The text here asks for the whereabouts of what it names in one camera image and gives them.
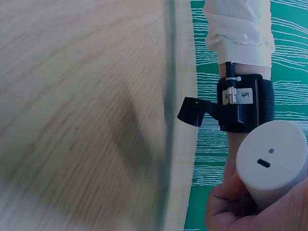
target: velcro strap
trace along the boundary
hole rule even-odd
[[[265,79],[258,79],[258,97],[259,122],[261,125],[270,122],[275,118],[274,90],[271,81]]]

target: white cylindrical device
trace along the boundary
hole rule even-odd
[[[274,120],[254,129],[239,147],[236,169],[260,210],[307,177],[307,140],[293,123]]]

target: black sensor device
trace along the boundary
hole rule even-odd
[[[262,75],[234,75],[234,64],[226,63],[226,78],[217,83],[217,103],[185,97],[178,119],[200,127],[205,113],[218,120],[220,130],[251,132],[274,120],[272,83]]]

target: metal connector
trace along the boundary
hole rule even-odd
[[[236,88],[229,87],[227,88],[228,102],[230,104],[236,104]]]

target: white cuff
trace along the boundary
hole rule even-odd
[[[215,49],[218,57],[218,64],[233,62],[254,66],[271,67],[270,47],[245,45],[230,40],[223,40]]]

